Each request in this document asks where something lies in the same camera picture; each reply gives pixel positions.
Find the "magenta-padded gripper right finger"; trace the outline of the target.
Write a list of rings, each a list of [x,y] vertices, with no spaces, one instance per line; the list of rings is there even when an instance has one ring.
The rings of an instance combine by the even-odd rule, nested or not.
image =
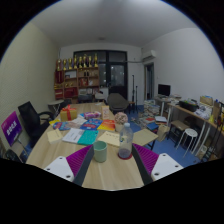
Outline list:
[[[135,143],[132,144],[132,155],[145,185],[182,169],[182,166],[168,154],[156,154]]]

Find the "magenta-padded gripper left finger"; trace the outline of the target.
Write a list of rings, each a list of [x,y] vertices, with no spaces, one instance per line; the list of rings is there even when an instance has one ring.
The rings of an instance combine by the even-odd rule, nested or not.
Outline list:
[[[89,145],[68,157],[59,156],[45,168],[45,171],[81,186],[93,156],[94,148]]]

